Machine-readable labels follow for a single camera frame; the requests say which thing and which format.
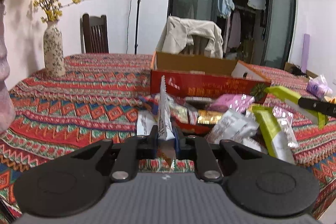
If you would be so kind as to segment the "dark framed glass door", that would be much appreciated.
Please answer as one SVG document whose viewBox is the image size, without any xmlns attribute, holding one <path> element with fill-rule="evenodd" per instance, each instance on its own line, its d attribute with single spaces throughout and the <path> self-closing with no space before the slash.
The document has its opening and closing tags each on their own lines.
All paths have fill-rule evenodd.
<svg viewBox="0 0 336 224">
<path fill-rule="evenodd" d="M 222 31 L 223 56 L 283 69 L 294 33 L 296 0 L 169 0 L 168 14 L 210 20 Z"/>
</svg>

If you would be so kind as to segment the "white printed snack packet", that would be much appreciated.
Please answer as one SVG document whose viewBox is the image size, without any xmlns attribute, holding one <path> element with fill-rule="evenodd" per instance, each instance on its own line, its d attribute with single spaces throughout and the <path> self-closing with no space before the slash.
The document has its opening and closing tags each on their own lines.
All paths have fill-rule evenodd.
<svg viewBox="0 0 336 224">
<path fill-rule="evenodd" d="M 259 124 L 253 119 L 228 109 L 205 138 L 213 144 L 219 144 L 221 140 L 240 143 L 245 138 L 255 136 L 258 128 Z"/>
</svg>

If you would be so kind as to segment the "purple rolled mat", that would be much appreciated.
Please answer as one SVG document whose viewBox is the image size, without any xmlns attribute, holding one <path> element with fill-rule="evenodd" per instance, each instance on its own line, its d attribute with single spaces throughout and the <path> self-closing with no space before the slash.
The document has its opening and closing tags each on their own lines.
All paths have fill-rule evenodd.
<svg viewBox="0 0 336 224">
<path fill-rule="evenodd" d="M 306 73 L 307 62 L 309 59 L 310 35 L 303 35 L 302 56 L 301 56 L 301 71 Z"/>
</svg>

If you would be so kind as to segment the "green white snack bar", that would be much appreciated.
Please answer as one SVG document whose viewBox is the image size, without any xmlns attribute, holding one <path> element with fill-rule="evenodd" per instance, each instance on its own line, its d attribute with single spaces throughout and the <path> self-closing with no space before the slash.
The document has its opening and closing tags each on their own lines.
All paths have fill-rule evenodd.
<svg viewBox="0 0 336 224">
<path fill-rule="evenodd" d="M 268 154 L 282 161 L 295 164 L 292 153 L 293 148 L 289 148 L 276 117 L 273 115 L 271 107 L 253 106 L 252 113 L 259 124 L 259 128 L 264 138 Z"/>
</svg>

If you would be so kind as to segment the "pink snack packet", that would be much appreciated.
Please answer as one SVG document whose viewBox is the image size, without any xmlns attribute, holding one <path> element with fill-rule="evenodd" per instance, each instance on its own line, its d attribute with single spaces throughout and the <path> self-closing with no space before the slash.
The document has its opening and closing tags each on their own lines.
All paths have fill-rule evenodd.
<svg viewBox="0 0 336 224">
<path fill-rule="evenodd" d="M 254 96 L 246 94 L 223 94 L 214 100 L 214 102 L 210 103 L 207 110 L 224 113 L 228 109 L 232 109 L 238 113 L 243 113 L 254 102 Z"/>
</svg>

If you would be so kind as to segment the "green white nut bar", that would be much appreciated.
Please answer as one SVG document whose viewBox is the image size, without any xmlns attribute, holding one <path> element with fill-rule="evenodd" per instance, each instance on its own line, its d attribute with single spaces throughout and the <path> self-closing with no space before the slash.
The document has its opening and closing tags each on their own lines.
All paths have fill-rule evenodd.
<svg viewBox="0 0 336 224">
<path fill-rule="evenodd" d="M 293 108 L 296 112 L 302 114 L 305 118 L 316 124 L 319 129 L 322 129 L 329 121 L 325 114 L 314 110 L 307 110 L 298 105 L 301 95 L 283 86 L 270 86 L 265 88 L 267 93 L 273 94 L 275 97 L 285 102 L 288 106 Z"/>
</svg>

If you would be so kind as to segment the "gold snack packet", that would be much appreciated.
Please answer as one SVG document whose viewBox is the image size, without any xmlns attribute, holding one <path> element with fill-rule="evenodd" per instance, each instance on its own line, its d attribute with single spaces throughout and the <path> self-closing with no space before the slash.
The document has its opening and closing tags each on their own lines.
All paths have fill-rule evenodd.
<svg viewBox="0 0 336 224">
<path fill-rule="evenodd" d="M 217 124 L 223 113 L 217 111 L 198 110 L 197 124 Z"/>
</svg>

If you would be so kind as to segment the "chair with beige jacket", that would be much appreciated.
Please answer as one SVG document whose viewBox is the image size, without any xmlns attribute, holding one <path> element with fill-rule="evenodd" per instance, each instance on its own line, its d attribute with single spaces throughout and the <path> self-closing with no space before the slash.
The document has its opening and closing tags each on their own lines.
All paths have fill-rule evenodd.
<svg viewBox="0 0 336 224">
<path fill-rule="evenodd" d="M 183 55 L 196 56 L 201 55 L 205 57 L 211 57 L 211 52 L 206 50 L 209 43 L 209 39 L 200 36 L 192 36 L 193 44 L 186 45 L 185 48 L 180 52 Z"/>
</svg>

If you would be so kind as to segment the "patterned red tablecloth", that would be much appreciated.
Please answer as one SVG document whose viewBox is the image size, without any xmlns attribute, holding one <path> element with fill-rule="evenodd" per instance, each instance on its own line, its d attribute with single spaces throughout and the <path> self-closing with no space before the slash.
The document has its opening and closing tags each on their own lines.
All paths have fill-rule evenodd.
<svg viewBox="0 0 336 224">
<path fill-rule="evenodd" d="M 101 139 L 120 143 L 133 136 L 139 96 L 150 92 L 152 55 L 78 54 L 64 60 L 65 76 L 49 78 L 45 70 L 37 71 L 10 91 L 16 117 L 1 132 L 1 203 L 14 218 L 21 211 L 13 186 L 24 171 Z M 302 78 L 280 69 L 252 68 L 272 85 L 311 97 Z M 299 147 L 293 156 L 319 180 L 313 209 L 319 219 L 335 201 L 335 118 L 320 130 L 272 94 L 264 105 L 294 114 L 291 126 Z"/>
</svg>

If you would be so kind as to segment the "dark wooden chair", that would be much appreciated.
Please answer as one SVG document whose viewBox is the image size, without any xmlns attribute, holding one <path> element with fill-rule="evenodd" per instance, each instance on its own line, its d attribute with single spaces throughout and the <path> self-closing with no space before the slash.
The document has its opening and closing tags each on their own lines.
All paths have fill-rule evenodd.
<svg viewBox="0 0 336 224">
<path fill-rule="evenodd" d="M 87 13 L 83 14 L 81 30 L 85 53 L 109 53 L 106 15 L 91 16 Z"/>
</svg>

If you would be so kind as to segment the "brown cardboard box on floor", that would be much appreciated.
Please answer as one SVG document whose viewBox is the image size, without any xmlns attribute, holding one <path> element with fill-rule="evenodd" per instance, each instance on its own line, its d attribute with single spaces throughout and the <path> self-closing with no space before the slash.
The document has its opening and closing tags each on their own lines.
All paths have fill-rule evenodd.
<svg viewBox="0 0 336 224">
<path fill-rule="evenodd" d="M 299 76 L 299 77 L 305 77 L 307 79 L 315 79 L 316 77 L 318 77 L 318 75 L 316 75 L 315 73 L 308 71 L 308 70 L 303 72 L 300 67 L 298 67 L 297 65 L 288 63 L 288 62 L 285 63 L 284 70 L 289 72 L 292 75 Z"/>
</svg>

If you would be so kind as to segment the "purple tissue pack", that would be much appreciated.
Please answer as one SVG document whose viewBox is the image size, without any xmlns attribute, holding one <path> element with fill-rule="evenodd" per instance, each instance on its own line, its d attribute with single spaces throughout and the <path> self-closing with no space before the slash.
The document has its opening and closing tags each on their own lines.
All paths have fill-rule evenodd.
<svg viewBox="0 0 336 224">
<path fill-rule="evenodd" d="M 306 90 L 320 101 L 323 101 L 325 97 L 331 98 L 333 96 L 333 90 L 328 86 L 324 75 L 310 79 Z"/>
</svg>

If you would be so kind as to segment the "pink glitter vase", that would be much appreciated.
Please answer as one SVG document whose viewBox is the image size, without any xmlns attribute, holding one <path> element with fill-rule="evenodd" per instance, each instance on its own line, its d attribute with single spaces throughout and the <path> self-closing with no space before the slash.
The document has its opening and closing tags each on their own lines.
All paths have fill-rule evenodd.
<svg viewBox="0 0 336 224">
<path fill-rule="evenodd" d="M 9 77 L 10 67 L 7 62 L 7 47 L 5 45 L 5 27 L 3 17 L 5 5 L 1 3 L 1 24 L 0 24 L 0 126 L 1 132 L 6 131 L 15 119 L 15 110 L 7 90 L 5 80 Z"/>
</svg>

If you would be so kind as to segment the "floral ceramic vase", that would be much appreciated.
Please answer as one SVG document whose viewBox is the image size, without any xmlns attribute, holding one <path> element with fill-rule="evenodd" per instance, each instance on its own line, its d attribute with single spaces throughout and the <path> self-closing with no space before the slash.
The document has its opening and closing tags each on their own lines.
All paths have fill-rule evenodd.
<svg viewBox="0 0 336 224">
<path fill-rule="evenodd" d="M 63 55 L 63 37 L 58 29 L 58 21 L 47 22 L 43 35 L 45 69 L 50 77 L 62 77 L 66 73 Z"/>
</svg>

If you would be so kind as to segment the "red orange cardboard box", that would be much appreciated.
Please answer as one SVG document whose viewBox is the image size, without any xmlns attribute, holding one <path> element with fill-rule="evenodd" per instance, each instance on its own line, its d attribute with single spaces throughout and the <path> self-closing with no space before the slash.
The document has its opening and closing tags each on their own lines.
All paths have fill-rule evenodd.
<svg viewBox="0 0 336 224">
<path fill-rule="evenodd" d="M 270 79 L 239 60 L 156 52 L 150 70 L 151 94 L 159 93 L 162 77 L 167 93 L 181 98 L 246 94 L 263 103 L 265 89 L 271 86 Z"/>
</svg>

